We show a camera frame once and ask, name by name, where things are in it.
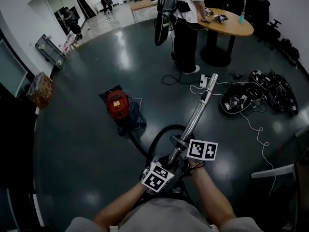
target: man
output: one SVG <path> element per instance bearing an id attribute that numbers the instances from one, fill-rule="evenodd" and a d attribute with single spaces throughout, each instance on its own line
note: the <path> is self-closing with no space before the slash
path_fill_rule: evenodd
<path id="1" fill-rule="evenodd" d="M 78 19 L 75 17 L 74 13 L 69 10 L 68 7 L 64 8 L 64 20 L 71 31 L 76 34 L 75 40 L 81 40 L 83 38 L 81 34 L 81 27 L 77 24 Z"/>
<path id="2" fill-rule="evenodd" d="M 106 12 L 107 12 L 106 6 L 108 6 L 108 9 L 110 10 L 110 12 L 112 14 L 112 0 L 101 0 L 101 3 L 102 3 L 103 8 L 104 8 L 104 14 L 106 15 Z"/>
<path id="3" fill-rule="evenodd" d="M 179 9 L 174 13 L 175 29 L 173 60 L 185 74 L 192 74 L 199 71 L 199 66 L 195 65 L 195 51 L 197 48 L 197 12 L 199 11 L 202 21 L 211 22 L 211 19 L 205 14 L 204 0 L 178 0 L 187 2 L 189 12 L 180 12 Z"/>
<path id="4" fill-rule="evenodd" d="M 197 163 L 190 159 L 191 166 Z M 220 232 L 262 232 L 252 218 L 236 218 L 231 204 L 204 168 L 193 169 L 191 175 L 208 219 Z M 211 232 L 209 223 L 184 198 L 153 198 L 137 206 L 146 189 L 141 183 L 136 184 L 101 210 L 93 221 L 75 218 L 66 232 L 107 232 L 110 226 L 117 225 L 119 232 Z M 181 188 L 174 188 L 173 192 L 175 197 L 181 196 Z"/>

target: vacuum wand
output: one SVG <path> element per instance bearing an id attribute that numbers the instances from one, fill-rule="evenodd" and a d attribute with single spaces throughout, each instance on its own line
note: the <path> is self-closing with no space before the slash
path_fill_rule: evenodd
<path id="1" fill-rule="evenodd" d="M 202 116 L 202 113 L 211 97 L 212 90 L 217 82 L 218 75 L 217 74 L 212 74 L 211 79 L 205 89 L 205 91 L 202 94 L 201 100 L 198 102 L 198 105 L 192 114 L 189 123 L 187 124 L 187 127 L 185 128 L 181 140 L 185 141 L 188 139 L 193 132 L 195 126 L 197 125 L 200 117 Z M 169 161 L 168 161 L 168 166 L 174 162 L 174 160 L 181 154 L 181 150 L 178 147 L 174 147 L 172 153 L 169 155 Z"/>

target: black pants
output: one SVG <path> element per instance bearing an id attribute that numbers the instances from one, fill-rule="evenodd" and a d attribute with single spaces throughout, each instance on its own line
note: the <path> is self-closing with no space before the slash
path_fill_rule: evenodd
<path id="1" fill-rule="evenodd" d="M 102 3 L 103 8 L 104 8 L 104 13 L 107 12 L 107 6 L 108 6 L 108 9 L 109 9 L 110 11 L 112 11 L 112 6 L 111 6 L 111 5 L 107 5 L 106 1 L 102 1 L 101 3 Z"/>
<path id="2" fill-rule="evenodd" d="M 180 62 L 180 68 L 185 72 L 191 72 L 195 67 L 195 51 L 197 48 L 198 24 L 189 23 L 184 19 L 171 18 L 174 26 L 175 61 Z"/>

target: power strip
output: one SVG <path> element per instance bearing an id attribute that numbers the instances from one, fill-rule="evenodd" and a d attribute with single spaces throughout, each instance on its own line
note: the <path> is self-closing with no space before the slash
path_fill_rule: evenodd
<path id="1" fill-rule="evenodd" d="M 201 76 L 201 81 L 199 82 L 199 86 L 201 88 L 206 88 L 207 87 L 207 77 L 206 75 Z"/>

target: white sneaker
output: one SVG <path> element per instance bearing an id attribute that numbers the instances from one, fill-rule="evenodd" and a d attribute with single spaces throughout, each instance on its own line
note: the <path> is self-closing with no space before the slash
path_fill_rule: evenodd
<path id="1" fill-rule="evenodd" d="M 186 72 L 183 72 L 183 73 L 186 74 L 186 75 L 190 75 L 190 74 L 199 72 L 200 67 L 198 65 L 196 65 L 195 67 L 196 67 L 195 71 L 190 72 L 190 73 L 186 73 Z"/>

